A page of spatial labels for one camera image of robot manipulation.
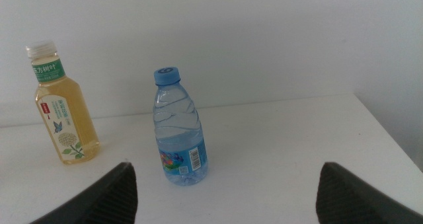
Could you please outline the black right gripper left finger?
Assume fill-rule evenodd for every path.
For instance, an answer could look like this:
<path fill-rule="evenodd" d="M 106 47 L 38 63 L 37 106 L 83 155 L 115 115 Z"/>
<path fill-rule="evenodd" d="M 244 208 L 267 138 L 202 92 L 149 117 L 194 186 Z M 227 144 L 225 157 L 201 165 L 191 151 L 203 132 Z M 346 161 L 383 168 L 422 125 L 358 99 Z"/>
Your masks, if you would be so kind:
<path fill-rule="evenodd" d="M 87 189 L 35 220 L 45 224 L 135 222 L 137 183 L 134 167 L 120 163 Z"/>

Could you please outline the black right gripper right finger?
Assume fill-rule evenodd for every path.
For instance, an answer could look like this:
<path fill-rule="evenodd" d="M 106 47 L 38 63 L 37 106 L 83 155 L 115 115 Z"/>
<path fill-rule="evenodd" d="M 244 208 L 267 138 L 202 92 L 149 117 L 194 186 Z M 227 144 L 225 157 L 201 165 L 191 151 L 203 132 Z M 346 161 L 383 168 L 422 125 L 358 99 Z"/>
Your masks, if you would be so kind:
<path fill-rule="evenodd" d="M 320 223 L 422 224 L 421 214 L 334 162 L 321 169 L 315 208 Z"/>

